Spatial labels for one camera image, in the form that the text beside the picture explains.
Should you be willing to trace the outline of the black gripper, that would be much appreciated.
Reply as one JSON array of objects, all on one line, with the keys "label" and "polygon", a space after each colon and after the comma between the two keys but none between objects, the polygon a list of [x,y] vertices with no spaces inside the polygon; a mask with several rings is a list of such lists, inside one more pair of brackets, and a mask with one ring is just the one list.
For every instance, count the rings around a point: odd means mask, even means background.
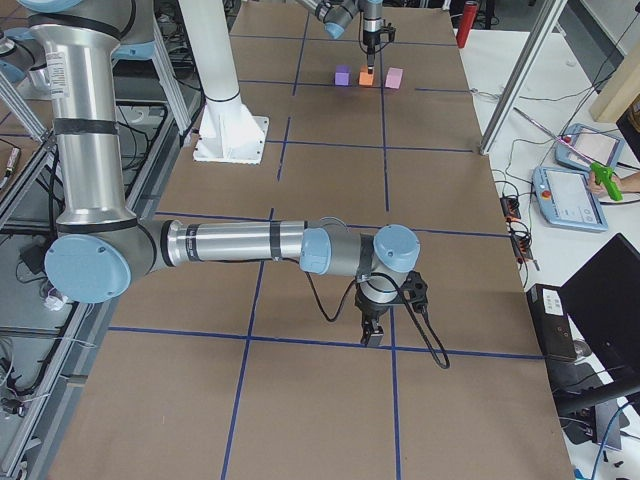
[{"label": "black gripper", "polygon": [[362,346],[380,346],[384,338],[384,330],[379,325],[379,319],[392,305],[398,305],[399,302],[397,293],[394,293],[387,302],[377,302],[367,297],[360,287],[356,288],[355,306],[361,312],[362,336],[360,344]]},{"label": "black gripper", "polygon": [[367,72],[374,73],[375,51],[379,45],[379,19],[362,18],[362,44],[366,49]]}]

